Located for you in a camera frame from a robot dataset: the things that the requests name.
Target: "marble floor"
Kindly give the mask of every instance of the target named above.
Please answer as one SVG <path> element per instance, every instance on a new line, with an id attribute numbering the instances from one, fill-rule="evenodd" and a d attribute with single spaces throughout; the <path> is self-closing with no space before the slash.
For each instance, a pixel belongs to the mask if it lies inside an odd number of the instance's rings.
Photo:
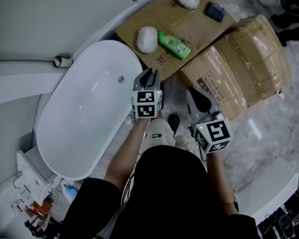
<path id="1" fill-rule="evenodd" d="M 280 7 L 266 8 L 257 0 L 217 0 L 236 21 L 257 14 L 267 18 L 282 12 Z M 288 44 L 286 55 L 292 65 L 293 78 L 283 88 L 285 99 L 273 96 L 262 101 L 232 121 L 234 138 L 230 147 L 223 151 L 223 162 L 231 185 L 240 191 L 259 176 L 276 158 L 281 157 L 299 173 L 299 43 Z M 190 150 L 199 156 L 198 145 L 190 136 L 187 127 L 190 123 L 185 104 L 185 86 L 176 77 L 171 77 L 164 86 L 165 105 L 162 111 L 165 118 L 177 113 L 181 119 L 176 133 L 183 134 Z M 248 120 L 252 119 L 262 137 L 253 132 Z M 95 167 L 91 177 L 103 178 L 107 166 L 128 135 L 133 123 L 126 118 L 109 147 Z M 53 191 L 52 215 L 63 220 L 69 203 L 59 185 Z"/>

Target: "green bottle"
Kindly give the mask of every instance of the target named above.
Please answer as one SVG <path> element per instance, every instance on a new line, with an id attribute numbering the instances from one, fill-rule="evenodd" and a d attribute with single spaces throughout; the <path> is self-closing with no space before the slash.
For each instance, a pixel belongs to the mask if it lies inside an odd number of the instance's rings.
<path id="1" fill-rule="evenodd" d="M 158 32 L 158 40 L 161 45 L 171 50 L 181 59 L 185 59 L 191 52 L 191 49 L 183 44 L 180 40 L 173 36 L 164 35 L 162 31 Z"/>

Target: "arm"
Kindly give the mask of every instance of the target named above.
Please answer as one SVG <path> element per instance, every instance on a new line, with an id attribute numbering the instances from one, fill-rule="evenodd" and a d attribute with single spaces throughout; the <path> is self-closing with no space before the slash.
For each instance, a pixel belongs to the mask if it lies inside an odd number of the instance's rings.
<path id="1" fill-rule="evenodd" d="M 229 185 L 225 167 L 217 152 L 207 154 L 207 175 L 222 208 L 227 215 L 238 214 L 234 206 L 234 194 Z"/>
<path id="2" fill-rule="evenodd" d="M 111 160 L 104 180 L 116 185 L 121 192 L 134 169 L 149 119 L 138 119 L 128 137 Z"/>

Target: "white bathtub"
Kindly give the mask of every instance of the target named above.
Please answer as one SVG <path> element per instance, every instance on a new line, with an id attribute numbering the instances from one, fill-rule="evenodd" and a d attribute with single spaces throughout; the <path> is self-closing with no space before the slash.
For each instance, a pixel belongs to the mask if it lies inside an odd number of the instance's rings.
<path id="1" fill-rule="evenodd" d="M 135 53 L 116 41 L 97 42 L 80 54 L 37 126 L 40 154 L 54 173 L 69 180 L 90 175 L 131 111 L 133 81 L 141 71 Z"/>

